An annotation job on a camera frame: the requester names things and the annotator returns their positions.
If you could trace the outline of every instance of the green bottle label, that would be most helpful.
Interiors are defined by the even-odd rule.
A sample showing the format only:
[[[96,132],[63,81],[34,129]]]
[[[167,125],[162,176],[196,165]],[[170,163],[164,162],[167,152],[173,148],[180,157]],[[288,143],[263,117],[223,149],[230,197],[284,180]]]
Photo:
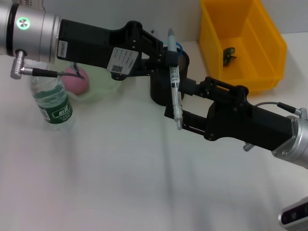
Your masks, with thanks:
[[[66,97],[63,103],[56,107],[38,107],[40,108],[40,111],[42,112],[45,120],[51,124],[61,124],[67,121],[73,113],[73,109],[68,100],[68,97]]]

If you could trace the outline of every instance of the label sticker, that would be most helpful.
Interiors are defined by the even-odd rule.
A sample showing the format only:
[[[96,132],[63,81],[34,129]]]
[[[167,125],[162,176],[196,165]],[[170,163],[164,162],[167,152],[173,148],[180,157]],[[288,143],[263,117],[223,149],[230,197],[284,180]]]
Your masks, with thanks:
[[[170,78],[171,78],[171,83],[179,83],[180,82],[180,72],[179,72],[178,66],[170,68]]]
[[[109,60],[107,70],[128,75],[135,64],[138,54],[137,51],[115,47]]]
[[[59,47],[58,47],[59,57],[66,58],[67,45],[68,45],[68,42],[59,40]]]
[[[61,124],[67,121],[73,113],[68,97],[60,105],[51,108],[38,106],[45,120],[51,124]]]

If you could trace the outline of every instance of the pink ball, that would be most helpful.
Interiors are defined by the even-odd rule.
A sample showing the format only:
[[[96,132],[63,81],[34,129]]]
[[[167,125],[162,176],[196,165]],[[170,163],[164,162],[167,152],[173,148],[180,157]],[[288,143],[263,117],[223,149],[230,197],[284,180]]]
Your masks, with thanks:
[[[74,77],[74,76],[62,76],[62,82],[67,91],[74,93],[75,95],[81,95],[85,93],[90,86],[89,76],[81,67],[79,68],[79,73],[85,78],[85,80]],[[75,71],[69,67],[64,72],[75,74]]]

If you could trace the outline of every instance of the yellow plastic box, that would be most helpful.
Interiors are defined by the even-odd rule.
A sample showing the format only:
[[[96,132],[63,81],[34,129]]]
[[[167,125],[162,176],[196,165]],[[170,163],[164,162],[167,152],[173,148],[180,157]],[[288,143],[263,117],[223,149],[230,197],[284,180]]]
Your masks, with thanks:
[[[287,46],[260,0],[201,0],[200,47],[211,77],[269,90],[283,78]],[[223,50],[236,59],[223,66]]]

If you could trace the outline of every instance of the camera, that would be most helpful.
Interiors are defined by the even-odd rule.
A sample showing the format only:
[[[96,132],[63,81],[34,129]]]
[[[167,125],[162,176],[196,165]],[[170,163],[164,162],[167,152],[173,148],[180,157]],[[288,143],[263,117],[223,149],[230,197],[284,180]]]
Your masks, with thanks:
[[[308,197],[284,208],[278,220],[285,230],[308,231]]]

